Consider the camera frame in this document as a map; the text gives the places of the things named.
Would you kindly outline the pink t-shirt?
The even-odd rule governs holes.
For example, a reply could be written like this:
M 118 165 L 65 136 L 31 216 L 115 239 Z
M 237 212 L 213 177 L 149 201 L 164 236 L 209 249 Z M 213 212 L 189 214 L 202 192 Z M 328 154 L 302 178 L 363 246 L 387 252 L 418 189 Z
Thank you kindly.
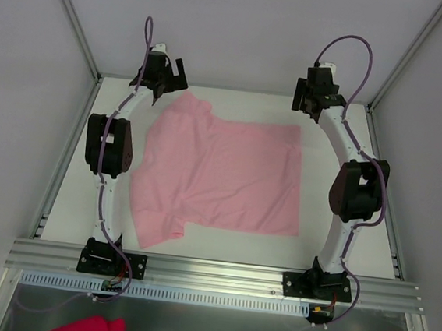
M 297 235 L 301 137 L 297 125 L 224 120 L 208 101 L 183 94 L 148 130 L 131 177 L 138 245 L 178 239 L 188 223 Z

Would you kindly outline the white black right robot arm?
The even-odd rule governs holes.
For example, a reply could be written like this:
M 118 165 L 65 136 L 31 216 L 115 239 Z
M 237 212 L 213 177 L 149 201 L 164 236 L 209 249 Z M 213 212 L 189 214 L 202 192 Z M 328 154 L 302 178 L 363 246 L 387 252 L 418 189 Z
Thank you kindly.
M 283 274 L 282 292 L 288 297 L 349 303 L 348 254 L 359 231 L 383 208 L 390 167 L 360 144 L 343 114 L 347 104 L 338 91 L 332 68 L 319 62 L 308 69 L 307 77 L 298 79 L 295 88 L 292 110 L 309 115 L 323 129 L 340 171 L 328 195 L 333 220 L 326 243 L 307 271 Z

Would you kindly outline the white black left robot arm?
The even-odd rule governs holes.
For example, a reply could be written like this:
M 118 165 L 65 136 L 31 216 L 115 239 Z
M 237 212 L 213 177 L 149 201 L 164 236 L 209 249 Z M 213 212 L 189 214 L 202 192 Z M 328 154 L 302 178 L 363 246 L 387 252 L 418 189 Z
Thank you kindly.
M 151 47 L 144 63 L 129 84 L 122 102 L 110 114 L 91 114 L 87 119 L 85 162 L 94 175 L 97 189 L 94 232 L 82 249 L 77 271 L 111 276 L 118 283 L 141 279 L 144 276 L 144 258 L 123 251 L 122 235 L 125 224 L 115 193 L 122 177 L 133 162 L 133 134 L 131 114 L 141 103 L 155 105 L 166 93 L 189 88 L 184 62 L 172 61 L 164 46 Z

